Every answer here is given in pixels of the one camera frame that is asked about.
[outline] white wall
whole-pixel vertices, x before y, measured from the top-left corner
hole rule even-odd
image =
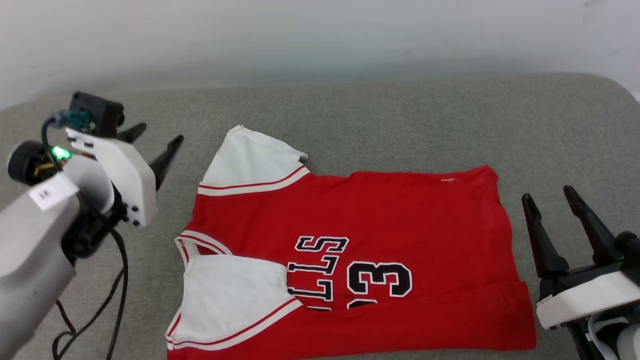
[[[548,71],[640,95],[640,2],[0,0],[0,107],[78,88]]]

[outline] gray robot arm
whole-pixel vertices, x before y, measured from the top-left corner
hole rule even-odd
[[[77,258],[91,256],[120,221],[146,226],[157,212],[156,191],[184,138],[147,164],[131,145],[146,125],[118,133],[122,110],[76,93],[70,109],[56,114],[83,152],[65,160],[62,174],[40,143],[23,143],[10,156],[12,179],[46,188],[63,176],[79,193],[43,209],[30,193],[34,187],[0,212],[0,359],[11,359],[33,337],[75,275]]]

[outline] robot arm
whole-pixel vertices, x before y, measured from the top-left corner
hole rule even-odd
[[[625,231],[613,236],[571,186],[564,195],[593,249],[593,265],[570,269],[542,226],[529,194],[522,197],[540,281],[536,314],[545,329],[566,327],[582,360],[640,357],[640,240]]]
[[[55,115],[83,152],[61,159],[62,174],[41,143],[23,143],[10,156],[11,178],[34,187],[0,213],[0,359],[11,359],[33,337],[75,275],[76,259],[91,256],[110,227],[121,220],[146,226],[157,212],[156,190],[184,138],[147,164],[130,144],[146,125],[118,133],[122,110],[76,93],[69,110]],[[73,190],[65,192],[64,184]],[[44,197],[55,196],[44,206]]]

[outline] white sleeve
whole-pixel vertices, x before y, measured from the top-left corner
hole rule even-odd
[[[302,167],[307,154],[238,125],[229,130],[201,185],[215,188],[273,183]]]

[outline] green led light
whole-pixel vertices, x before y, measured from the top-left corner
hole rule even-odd
[[[54,146],[51,149],[51,152],[53,153],[53,156],[55,156],[58,160],[69,159],[71,157],[71,152],[60,146]]]

